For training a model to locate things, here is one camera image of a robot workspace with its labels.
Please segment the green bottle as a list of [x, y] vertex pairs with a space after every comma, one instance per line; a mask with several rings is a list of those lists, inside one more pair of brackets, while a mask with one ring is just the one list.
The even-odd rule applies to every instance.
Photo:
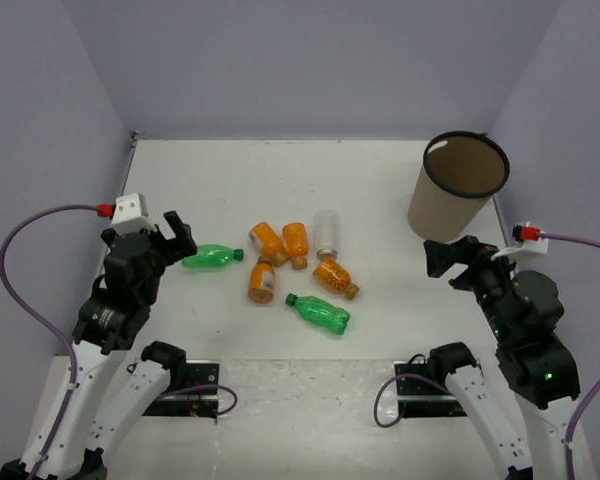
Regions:
[[322, 327], [335, 335], [343, 335], [351, 319], [351, 314], [340, 307], [315, 296], [288, 294], [285, 304], [305, 321]]
[[218, 244], [199, 245], [197, 253], [185, 257], [181, 264], [188, 269], [222, 269], [244, 259], [244, 250]]

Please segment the orange bottle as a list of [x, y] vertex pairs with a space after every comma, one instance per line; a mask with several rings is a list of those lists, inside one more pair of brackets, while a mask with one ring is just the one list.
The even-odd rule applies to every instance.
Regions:
[[286, 253], [294, 270], [304, 270], [308, 266], [309, 242], [305, 225], [293, 222], [282, 229]]
[[273, 260], [269, 256], [262, 255], [258, 258], [251, 272], [248, 298], [257, 304], [268, 304], [274, 297], [274, 290], [275, 271]]
[[260, 222], [249, 231], [249, 238], [260, 253], [273, 260], [277, 267], [288, 260], [288, 254], [278, 234], [267, 222]]
[[322, 286], [348, 300], [354, 299], [360, 291], [349, 272], [332, 258], [322, 260], [313, 271], [313, 276]]

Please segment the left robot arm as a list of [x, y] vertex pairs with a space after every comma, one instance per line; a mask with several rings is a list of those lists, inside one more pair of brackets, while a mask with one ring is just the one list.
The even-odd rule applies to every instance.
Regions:
[[69, 365], [36, 439], [23, 455], [5, 463], [1, 479], [102, 479], [105, 456], [160, 394], [181, 390], [188, 379], [186, 353], [155, 341], [137, 366], [139, 379], [104, 406], [109, 383], [156, 302], [160, 279], [176, 262], [196, 254], [191, 228], [175, 211], [164, 218], [171, 239], [147, 215], [112, 204], [93, 207], [110, 219], [101, 238], [109, 251], [104, 272], [78, 312], [71, 335], [31, 307], [14, 289], [6, 273], [6, 253], [15, 236], [36, 220], [54, 214], [42, 211], [22, 221], [0, 247], [0, 280], [9, 295], [66, 347]]

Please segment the white bottle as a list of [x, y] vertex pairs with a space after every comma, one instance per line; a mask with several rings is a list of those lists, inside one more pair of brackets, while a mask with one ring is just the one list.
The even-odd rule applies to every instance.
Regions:
[[336, 259], [340, 252], [340, 216], [332, 210], [322, 210], [315, 214], [314, 246], [317, 258]]

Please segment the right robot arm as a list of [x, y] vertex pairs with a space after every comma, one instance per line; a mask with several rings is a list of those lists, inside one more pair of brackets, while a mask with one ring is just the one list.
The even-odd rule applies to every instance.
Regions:
[[466, 236], [454, 243], [424, 242], [427, 274], [438, 278], [453, 265], [466, 267], [449, 281], [476, 297], [496, 338], [496, 358], [508, 386], [538, 418], [575, 412], [580, 383], [574, 357], [554, 333], [564, 314], [556, 283], [534, 271], [517, 272], [509, 250]]

